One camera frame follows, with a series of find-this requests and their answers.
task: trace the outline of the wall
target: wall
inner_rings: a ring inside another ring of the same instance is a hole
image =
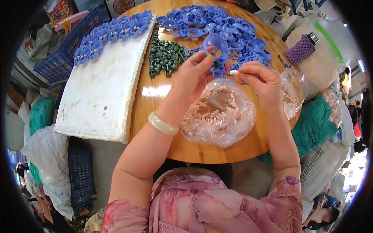
[[[23,128],[25,127],[25,123],[19,115],[14,114],[8,109],[6,110],[5,120],[7,148],[20,151],[23,147]]]
[[[355,94],[360,93],[367,87],[365,73],[358,73],[351,78],[351,90],[348,93],[348,99],[353,97]]]

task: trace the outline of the clear plastic bag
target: clear plastic bag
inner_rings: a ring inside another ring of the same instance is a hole
[[[193,142],[229,147],[254,126],[255,105],[230,79],[215,79],[190,106],[180,123],[180,133]]]
[[[306,77],[293,68],[284,70],[280,77],[283,108],[288,120],[290,120],[295,117],[301,108],[310,88]]]
[[[328,120],[332,122],[333,125],[335,125],[335,127],[338,129],[342,124],[342,110],[339,100],[330,89],[325,89],[323,92],[321,92],[321,95],[332,109],[332,113],[330,114]]]

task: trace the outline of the woman's right hand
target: woman's right hand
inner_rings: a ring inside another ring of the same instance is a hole
[[[283,96],[280,75],[265,67],[259,61],[244,63],[235,75],[238,82],[247,82],[258,93],[261,107],[270,116],[278,116],[283,111]]]

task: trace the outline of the white plastic crate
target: white plastic crate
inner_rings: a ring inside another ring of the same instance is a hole
[[[322,191],[339,171],[350,151],[351,147],[327,141],[313,153],[300,176],[303,200],[312,201]]]

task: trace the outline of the person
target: person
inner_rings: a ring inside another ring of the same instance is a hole
[[[356,110],[357,110],[357,118],[360,119],[361,117],[361,107],[360,107],[360,101],[356,101]]]
[[[38,204],[42,207],[43,212],[34,212],[35,218],[39,219],[39,222],[43,227],[46,227],[54,233],[75,233],[75,230],[69,226],[65,218],[58,213],[52,203],[48,201],[47,196],[44,193],[43,188],[40,188],[40,195],[43,199],[36,194],[35,190],[32,189],[32,195],[37,199]]]
[[[321,207],[322,200],[317,203],[317,208],[310,214],[307,220],[303,223],[302,229],[317,230],[321,227],[334,223],[338,216],[339,210],[336,208],[328,208],[326,205]]]
[[[273,158],[268,195],[257,200],[237,193],[217,173],[199,167],[173,168],[153,177],[165,162],[172,129],[213,80],[212,64],[213,56],[202,50],[188,58],[155,111],[162,126],[146,123],[123,151],[113,171],[101,233],[301,231],[300,160],[284,113],[281,79],[258,61],[243,64],[235,79],[255,88],[268,115]]]

